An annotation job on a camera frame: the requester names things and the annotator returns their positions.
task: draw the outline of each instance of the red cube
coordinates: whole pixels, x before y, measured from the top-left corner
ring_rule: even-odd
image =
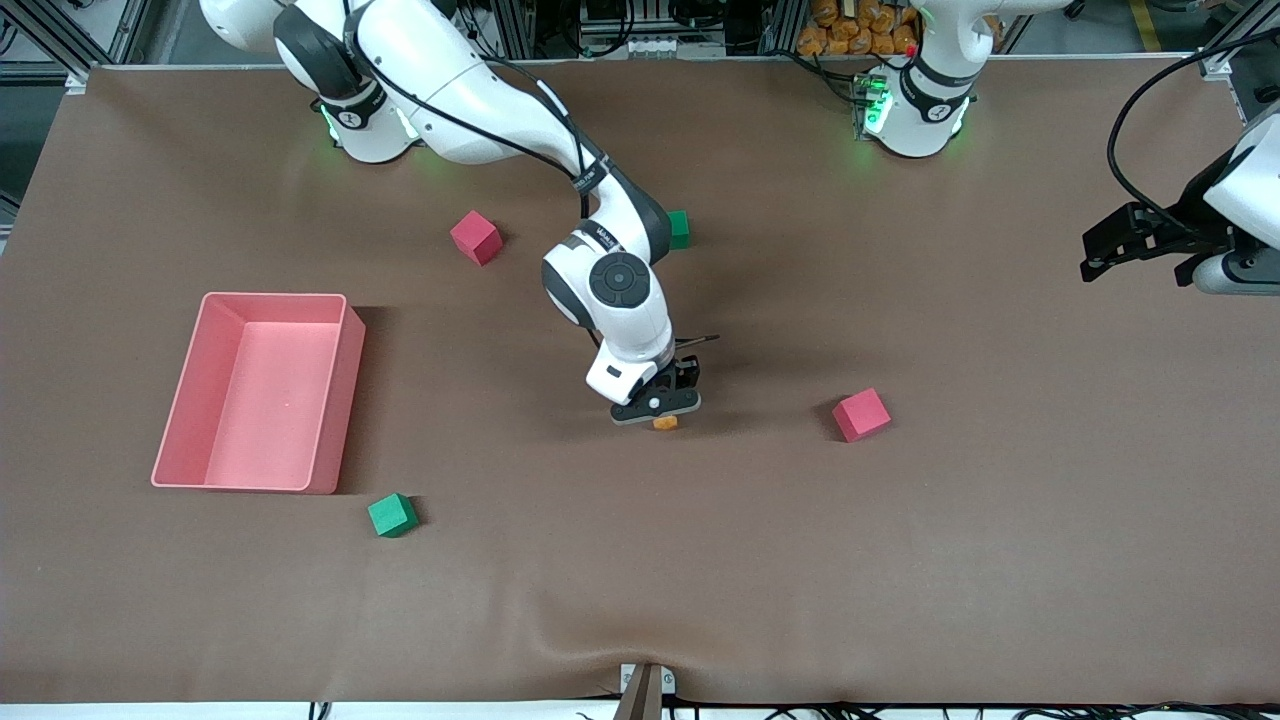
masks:
[[[864,438],[888,425],[888,410],[874,388],[867,388],[858,395],[840,401],[832,413],[840,432],[845,434],[845,442],[854,442]]]
[[[453,236],[453,243],[458,246],[458,250],[471,258],[476,265],[489,263],[502,250],[502,236],[498,234],[498,228],[475,210],[467,213],[462,222],[453,225],[449,234]]]

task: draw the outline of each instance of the green led light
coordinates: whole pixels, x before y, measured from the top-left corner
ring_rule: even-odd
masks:
[[[867,109],[867,132],[879,132],[884,129],[884,119],[888,118],[890,109],[893,108],[893,95],[884,92],[879,100]]]

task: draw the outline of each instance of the circular joint cap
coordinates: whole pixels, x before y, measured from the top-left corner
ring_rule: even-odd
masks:
[[[609,252],[591,268],[590,287],[609,307],[639,307],[649,297],[649,266],[630,252]]]

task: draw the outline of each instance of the black cable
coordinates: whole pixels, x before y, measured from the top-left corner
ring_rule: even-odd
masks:
[[[901,65],[901,67],[897,67],[897,65],[893,65],[892,63],[890,63],[890,61],[888,61],[888,58],[886,58],[886,56],[883,56],[883,55],[878,55],[878,54],[876,54],[876,53],[868,53],[868,55],[870,55],[872,58],[876,58],[877,60],[879,60],[879,61],[881,61],[881,64],[882,64],[882,65],[884,65],[886,68],[888,68],[888,69],[891,69],[891,70],[897,70],[897,72],[902,72],[902,70],[905,70],[905,69],[908,68],[908,65],[910,65],[910,64],[911,64],[911,61],[910,61],[910,60],[908,60],[906,63],[902,63],[902,65]]]
[[[4,26],[0,27],[0,55],[8,53],[13,44],[18,41],[18,26],[10,23],[8,19],[3,19]],[[9,38],[5,40],[5,33],[9,33]]]
[[[817,56],[814,56],[813,64],[810,65],[804,58],[801,58],[800,55],[796,55],[795,53],[792,53],[790,50],[782,50],[782,49],[769,50],[768,53],[765,53],[765,55],[781,55],[783,58],[790,58],[792,63],[796,63],[801,68],[809,70],[810,73],[817,74],[818,77],[820,77],[823,79],[823,82],[827,83],[827,88],[831,90],[833,94],[836,94],[836,97],[840,97],[841,100],[844,100],[845,102],[849,102],[851,105],[858,105],[860,102],[859,100],[854,99],[852,96],[846,95],[845,92],[842,92],[832,82],[832,81],[836,81],[836,82],[854,82],[854,76],[851,76],[851,74],[844,74],[844,73],[833,73],[833,72],[828,70],[827,68],[823,68],[822,67],[822,61],[819,61]]]
[[[532,73],[530,73],[525,68],[521,68],[516,63],[512,63],[511,60],[507,60],[506,58],[497,58],[497,56],[493,56],[493,55],[484,55],[480,59],[484,60],[484,61],[486,61],[486,63],[498,63],[499,65],[502,65],[504,68],[509,68],[509,69],[512,69],[512,70],[522,74],[525,78],[527,78],[535,86],[538,86],[539,92],[541,92],[543,95],[547,96],[548,109],[552,110],[552,114],[556,115],[559,119],[561,124],[564,126],[564,129],[567,129],[570,132],[570,135],[573,136],[573,142],[575,142],[575,145],[577,145],[577,177],[581,177],[582,173],[586,172],[586,163],[584,161],[584,158],[582,158],[582,131],[580,131],[579,127],[577,127],[577,123],[575,123],[573,119],[568,117],[568,110],[563,109],[564,104],[561,101],[559,96],[554,95],[554,91],[552,91],[552,88],[548,87],[547,83],[541,82]],[[579,215],[582,219],[586,219],[586,217],[591,214],[591,204],[586,199],[586,193],[584,193],[584,192],[579,193],[579,202],[580,202],[580,205],[579,205]]]
[[[1271,40],[1275,37],[1280,37],[1280,27],[1271,28],[1268,31],[1260,32],[1257,35],[1240,37],[1238,40],[1233,40],[1231,42],[1225,42],[1222,45],[1219,45],[1217,47],[1212,49],[1207,47],[1198,53],[1193,53],[1183,58],[1181,60],[1172,63],[1171,65],[1160,70],[1158,73],[1151,76],[1151,78],[1147,82],[1142,83],[1142,86],[1138,87],[1138,90],[1135,90],[1133,95],[1129,96],[1129,100],[1125,101],[1124,106],[1120,108],[1120,114],[1116,115],[1116,122],[1115,124],[1111,126],[1111,135],[1107,136],[1107,167],[1111,168],[1111,174],[1116,178],[1116,182],[1120,183],[1120,187],[1125,188],[1125,192],[1133,196],[1134,200],[1142,202],[1143,205],[1147,206],[1147,209],[1158,215],[1161,220],[1170,223],[1171,225],[1176,227],[1178,229],[1188,234],[1198,236],[1202,238],[1204,237],[1203,233],[1201,233],[1198,229],[1187,225],[1185,223],[1175,218],[1167,209],[1158,205],[1155,200],[1152,200],[1140,190],[1138,190],[1138,187],[1134,186],[1128,177],[1125,177],[1124,170],[1120,169],[1120,163],[1116,161],[1116,140],[1119,140],[1120,137],[1120,128],[1124,126],[1125,118],[1129,117],[1129,111],[1133,110],[1133,106],[1138,102],[1138,100],[1143,95],[1146,95],[1146,92],[1151,90],[1157,82],[1176,73],[1178,70],[1185,68],[1187,65],[1196,64],[1206,58],[1212,58],[1213,55],[1221,55],[1222,53],[1229,53],[1231,50],[1235,50],[1236,47],[1244,47],[1245,45],[1252,45],[1254,42],[1261,42],[1263,40]]]
[[[561,0],[561,37],[564,38],[564,44],[568,45],[573,54],[582,58],[595,58],[598,55],[608,55],[614,50],[621,49],[626,45],[627,40],[631,38],[631,32],[636,27],[636,8],[634,0],[618,0],[620,13],[618,13],[618,37],[607,49],[595,53],[582,47],[577,40],[570,35],[571,26],[581,27],[581,5],[580,0]]]
[[[479,45],[485,54],[497,56],[498,53],[492,45],[489,45],[489,40],[484,36],[484,31],[480,28],[480,20],[476,19],[476,8],[472,5],[472,0],[458,0],[458,15],[462,17],[462,24],[467,27],[467,32],[475,33],[476,45]]]
[[[372,74],[374,78],[378,79],[378,82],[381,82],[387,87],[389,87],[389,88],[394,90],[396,92],[403,95],[404,97],[408,99],[410,102],[417,105],[419,108],[422,108],[428,113],[431,113],[434,115],[439,115],[439,117],[444,118],[445,120],[448,120],[448,122],[451,122],[451,123],[453,123],[453,124],[456,124],[458,127],[466,128],[466,129],[468,129],[468,131],[471,131],[471,132],[474,132],[474,133],[476,133],[476,135],[479,135],[481,137],[486,137],[486,138],[489,138],[489,140],[492,140],[492,141],[494,141],[494,142],[497,142],[499,145],[506,145],[507,147],[511,147],[512,150],[516,150],[518,152],[524,152],[525,155],[529,155],[530,158],[534,158],[539,163],[544,163],[547,165],[550,165],[552,168],[556,168],[557,170],[559,170],[561,173],[563,173],[564,176],[567,176],[568,179],[571,179],[571,181],[573,179],[573,173],[571,173],[563,165],[561,165],[556,160],[552,160],[547,155],[543,155],[541,152],[539,152],[536,150],[530,150],[529,147],[525,147],[524,145],[520,145],[518,142],[512,142],[512,141],[507,140],[506,137],[494,135],[494,133],[492,133],[492,132],[489,132],[486,129],[477,128],[476,126],[474,126],[474,124],[463,120],[462,118],[456,118],[456,117],[445,113],[444,110],[440,110],[439,108],[431,105],[430,102],[426,102],[425,100],[422,100],[421,97],[413,95],[412,92],[404,90],[403,87],[401,87],[399,85],[397,85],[394,81],[392,81],[389,77],[387,77],[387,73],[384,73],[380,69],[378,69],[378,65],[375,65],[372,61],[369,60],[369,55],[366,55],[365,51],[364,51],[364,49],[360,47],[360,40],[356,36],[352,36],[352,38],[351,38],[351,50],[356,55],[356,58],[361,63],[365,64],[365,67],[369,69],[370,74]]]

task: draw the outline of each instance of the foam cube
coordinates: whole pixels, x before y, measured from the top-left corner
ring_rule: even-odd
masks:
[[[485,265],[502,250],[502,236],[484,215],[471,210],[449,231],[453,243],[476,265]]]
[[[369,519],[374,521],[374,530],[384,538],[398,538],[417,527],[417,512],[398,492],[370,505]]]
[[[689,247],[689,215],[684,210],[672,210],[667,217],[671,218],[671,249]]]
[[[845,442],[861,439],[888,425],[888,410],[874,388],[867,388],[858,395],[846,397],[832,411],[836,424],[845,436]]]

